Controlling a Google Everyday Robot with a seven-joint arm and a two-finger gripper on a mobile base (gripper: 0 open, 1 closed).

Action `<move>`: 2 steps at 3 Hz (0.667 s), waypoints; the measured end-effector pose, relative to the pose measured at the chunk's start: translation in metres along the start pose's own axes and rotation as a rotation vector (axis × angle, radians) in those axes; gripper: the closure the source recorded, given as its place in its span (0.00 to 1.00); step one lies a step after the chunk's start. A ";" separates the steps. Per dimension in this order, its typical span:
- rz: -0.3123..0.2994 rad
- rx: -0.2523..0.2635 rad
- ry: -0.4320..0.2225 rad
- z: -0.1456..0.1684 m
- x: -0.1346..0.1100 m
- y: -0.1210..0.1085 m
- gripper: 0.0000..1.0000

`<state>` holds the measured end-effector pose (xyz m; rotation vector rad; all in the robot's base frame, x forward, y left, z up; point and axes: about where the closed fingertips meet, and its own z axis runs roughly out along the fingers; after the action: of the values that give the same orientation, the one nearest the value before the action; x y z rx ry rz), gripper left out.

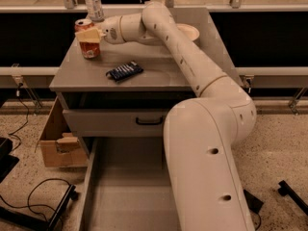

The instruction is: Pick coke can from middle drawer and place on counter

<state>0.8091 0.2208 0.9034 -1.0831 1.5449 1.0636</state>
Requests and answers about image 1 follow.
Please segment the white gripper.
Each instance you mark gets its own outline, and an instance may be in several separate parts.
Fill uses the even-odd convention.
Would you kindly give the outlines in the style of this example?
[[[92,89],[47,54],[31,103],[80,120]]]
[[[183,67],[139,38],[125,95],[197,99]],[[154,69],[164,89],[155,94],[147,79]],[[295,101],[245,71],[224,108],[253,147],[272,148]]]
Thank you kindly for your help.
[[[81,29],[75,32],[79,42],[99,43],[104,38],[111,44],[122,44],[125,42],[121,33],[121,16],[106,18],[103,22],[96,24],[96,27]]]

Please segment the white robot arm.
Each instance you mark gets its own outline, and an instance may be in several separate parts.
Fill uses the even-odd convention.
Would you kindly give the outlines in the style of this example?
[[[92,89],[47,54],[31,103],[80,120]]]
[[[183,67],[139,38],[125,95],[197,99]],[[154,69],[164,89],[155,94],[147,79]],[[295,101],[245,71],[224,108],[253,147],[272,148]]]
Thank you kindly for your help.
[[[182,231],[255,231],[231,147],[256,121],[250,96],[181,32],[168,8],[113,16],[77,32],[80,42],[160,40],[195,96],[175,105],[164,125],[167,168]]]

